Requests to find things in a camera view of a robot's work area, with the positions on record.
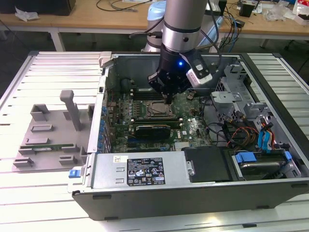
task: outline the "blue latch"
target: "blue latch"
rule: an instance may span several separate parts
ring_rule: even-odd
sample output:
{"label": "blue latch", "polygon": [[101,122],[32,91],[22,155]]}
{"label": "blue latch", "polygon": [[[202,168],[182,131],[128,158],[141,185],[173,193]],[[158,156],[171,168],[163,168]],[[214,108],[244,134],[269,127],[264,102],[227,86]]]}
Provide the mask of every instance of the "blue latch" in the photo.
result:
{"label": "blue latch", "polygon": [[256,158],[253,152],[239,152],[235,155],[237,163],[244,163],[244,162],[256,162]]}
{"label": "blue latch", "polygon": [[270,150],[268,149],[268,141],[270,138],[270,133],[268,131],[261,130],[259,132],[259,138],[257,140],[257,145],[259,148],[262,148],[265,152],[269,153]]}
{"label": "blue latch", "polygon": [[266,131],[265,138],[264,138],[264,141],[263,141],[263,150],[266,151],[266,153],[270,152],[270,150],[268,149],[269,138],[270,138],[270,133],[268,131]]}
{"label": "blue latch", "polygon": [[81,170],[70,170],[69,171],[69,178],[80,178],[81,177]]}
{"label": "blue latch", "polygon": [[285,154],[285,157],[287,158],[288,161],[291,161],[291,160],[292,160],[292,156],[291,156],[291,153],[290,153],[290,152],[285,151],[284,154]]}

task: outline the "floor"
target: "floor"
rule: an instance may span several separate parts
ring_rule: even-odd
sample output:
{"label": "floor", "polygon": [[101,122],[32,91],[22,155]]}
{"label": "floor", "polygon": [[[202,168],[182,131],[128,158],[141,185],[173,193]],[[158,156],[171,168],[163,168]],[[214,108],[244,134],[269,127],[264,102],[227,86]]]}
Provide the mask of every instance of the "floor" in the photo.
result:
{"label": "floor", "polygon": [[[63,41],[67,51],[140,51],[146,44],[144,36],[129,39],[128,35],[96,34],[97,44],[92,44],[91,34],[63,33]],[[28,49],[36,51],[54,51],[54,44],[45,32],[7,33],[8,39],[0,41],[0,96],[18,72],[27,57]],[[309,43],[293,42],[288,50],[284,47],[289,41],[270,40],[266,48],[259,46],[259,39],[240,38],[232,52],[240,53],[280,53],[285,60],[298,71],[309,56]],[[309,81],[309,62],[303,67],[300,76]]]}

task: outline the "motherboard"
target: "motherboard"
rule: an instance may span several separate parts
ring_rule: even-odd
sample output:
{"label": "motherboard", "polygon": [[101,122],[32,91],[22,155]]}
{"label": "motherboard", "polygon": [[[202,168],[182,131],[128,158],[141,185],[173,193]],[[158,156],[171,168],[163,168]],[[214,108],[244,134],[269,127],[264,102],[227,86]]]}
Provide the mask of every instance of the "motherboard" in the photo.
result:
{"label": "motherboard", "polygon": [[112,152],[180,151],[211,145],[201,119],[201,98],[194,95],[186,91],[165,104],[159,94],[109,92]]}

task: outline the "tissue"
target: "tissue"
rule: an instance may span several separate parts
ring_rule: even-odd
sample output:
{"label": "tissue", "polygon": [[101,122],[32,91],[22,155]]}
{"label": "tissue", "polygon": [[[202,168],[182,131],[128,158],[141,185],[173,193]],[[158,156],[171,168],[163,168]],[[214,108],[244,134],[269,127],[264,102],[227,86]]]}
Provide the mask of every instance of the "tissue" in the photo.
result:
{"label": "tissue", "polygon": [[20,18],[21,20],[24,20],[25,22],[27,22],[28,20],[34,20],[39,18],[38,13],[36,12],[24,12],[17,9],[16,7],[15,9],[16,9],[15,16]]}

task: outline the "warning label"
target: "warning label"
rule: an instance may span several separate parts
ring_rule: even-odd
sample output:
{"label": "warning label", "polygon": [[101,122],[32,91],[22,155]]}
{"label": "warning label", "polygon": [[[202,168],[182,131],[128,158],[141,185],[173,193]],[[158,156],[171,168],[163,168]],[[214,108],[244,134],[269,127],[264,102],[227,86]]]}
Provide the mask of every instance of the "warning label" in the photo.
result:
{"label": "warning label", "polygon": [[129,186],[164,185],[162,158],[128,159],[127,184]]}

